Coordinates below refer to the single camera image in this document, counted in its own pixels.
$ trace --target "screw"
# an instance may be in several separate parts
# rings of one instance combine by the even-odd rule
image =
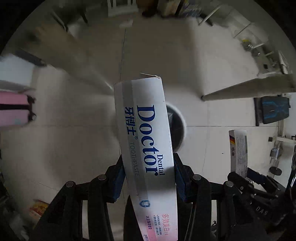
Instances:
[[[233,187],[233,182],[231,182],[231,181],[227,181],[225,184],[229,188],[232,188]]]
[[[251,185],[254,185],[254,181],[251,180],[250,178],[246,177],[245,180],[247,180],[247,182]]]
[[[201,180],[202,177],[201,177],[201,175],[194,174],[192,178],[196,181],[199,181],[199,180]]]
[[[98,176],[98,179],[100,180],[100,181],[104,181],[104,180],[106,180],[106,175],[105,174],[101,174],[101,175],[99,175]]]
[[[69,181],[66,183],[67,188],[71,188],[71,187],[73,187],[73,185],[74,185],[74,182],[72,182],[72,181]]]

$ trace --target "white wall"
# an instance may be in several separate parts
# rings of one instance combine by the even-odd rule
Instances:
[[[281,50],[293,71],[296,80],[296,50],[284,31],[275,20],[253,0],[221,0],[222,3],[234,7],[250,22],[267,33],[270,44]]]
[[[289,117],[284,120],[284,135],[291,139],[296,135],[296,93],[288,94],[291,108],[289,109]],[[283,143],[283,154],[279,158],[279,168],[283,171],[281,176],[275,176],[274,179],[286,186],[291,173],[291,164],[293,157],[294,145]]]

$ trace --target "white toothpaste box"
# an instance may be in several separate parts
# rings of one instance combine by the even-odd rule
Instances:
[[[247,177],[248,168],[248,143],[247,131],[229,131],[231,172],[236,172],[243,178]]]
[[[128,190],[143,240],[176,241],[175,172],[161,78],[117,83],[114,96]]]

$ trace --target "white floor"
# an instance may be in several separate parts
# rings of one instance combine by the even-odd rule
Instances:
[[[119,24],[133,18],[133,26]],[[178,151],[211,182],[223,183],[230,171],[228,130],[248,131],[248,166],[263,174],[269,168],[276,123],[255,127],[252,99],[203,102],[211,93],[256,77],[255,61],[228,29],[198,26],[195,19],[144,19],[139,15],[90,20],[79,33],[97,57],[98,69],[111,83],[159,75],[166,101],[186,121],[186,138]],[[37,120],[1,132],[6,185],[21,214],[29,219],[33,199],[50,202],[69,180],[88,182],[116,163],[120,148],[112,96],[51,66],[38,70]],[[109,214],[116,240],[122,240],[124,185]],[[84,235],[87,237],[86,222]]]

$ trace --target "floor tile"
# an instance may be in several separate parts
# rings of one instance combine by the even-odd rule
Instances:
[[[129,16],[108,19],[90,19],[78,34],[79,41],[87,47],[97,70],[113,85],[119,81],[125,28],[119,25]]]
[[[179,110],[187,126],[207,126],[207,102],[188,87],[164,85],[165,101]]]
[[[34,204],[34,200],[50,203],[58,193],[57,190],[35,183],[21,174],[5,178],[5,186],[22,217],[33,223],[37,223],[37,220],[29,215],[29,208]]]
[[[202,175],[210,182],[224,183],[230,172],[229,130],[247,130],[248,167],[266,175],[269,154],[273,143],[269,136],[277,133],[277,127],[208,127],[207,148]]]
[[[191,87],[194,88],[198,83],[194,53],[185,45],[165,43],[157,39],[153,42],[127,39],[124,42],[121,80],[146,77],[140,73],[158,75],[164,84],[192,84]]]
[[[174,44],[184,44],[190,40],[189,31],[191,22],[195,19],[163,19],[157,15],[152,18],[143,18],[141,14],[133,14],[133,26],[127,28],[126,40],[133,39],[136,42],[165,42]]]
[[[208,127],[202,176],[223,184],[230,172],[229,127]]]
[[[115,123],[114,97],[71,78],[62,70],[40,71],[36,91],[35,125],[87,126]]]
[[[60,190],[67,181],[89,182],[119,158],[110,127],[28,127],[3,133],[4,162],[34,182]]]
[[[209,126],[255,126],[253,98],[208,101]]]
[[[206,140],[207,127],[187,127],[185,139],[177,152],[182,163],[190,166],[196,174],[202,173]]]

